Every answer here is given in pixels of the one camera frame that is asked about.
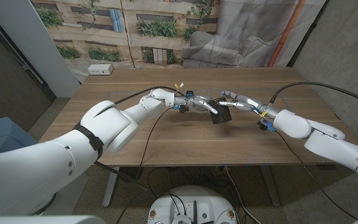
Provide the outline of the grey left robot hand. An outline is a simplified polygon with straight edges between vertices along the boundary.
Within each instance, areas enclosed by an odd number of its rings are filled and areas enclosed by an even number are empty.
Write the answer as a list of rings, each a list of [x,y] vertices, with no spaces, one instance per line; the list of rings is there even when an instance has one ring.
[[[229,108],[219,104],[224,101],[223,98],[212,98],[210,96],[188,96],[184,99],[182,105],[186,105],[195,113],[209,113],[212,115],[229,114]]]

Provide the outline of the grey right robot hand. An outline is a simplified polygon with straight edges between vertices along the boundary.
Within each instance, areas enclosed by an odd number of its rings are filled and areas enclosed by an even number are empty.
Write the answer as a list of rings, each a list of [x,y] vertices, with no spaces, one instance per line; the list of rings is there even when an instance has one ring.
[[[232,91],[223,91],[222,95],[231,101],[219,100],[217,102],[220,106],[228,106],[236,108],[240,111],[252,111],[261,117],[275,118],[280,112],[278,109],[272,107],[272,105],[266,105],[255,98],[250,98],[244,95],[235,94]]]

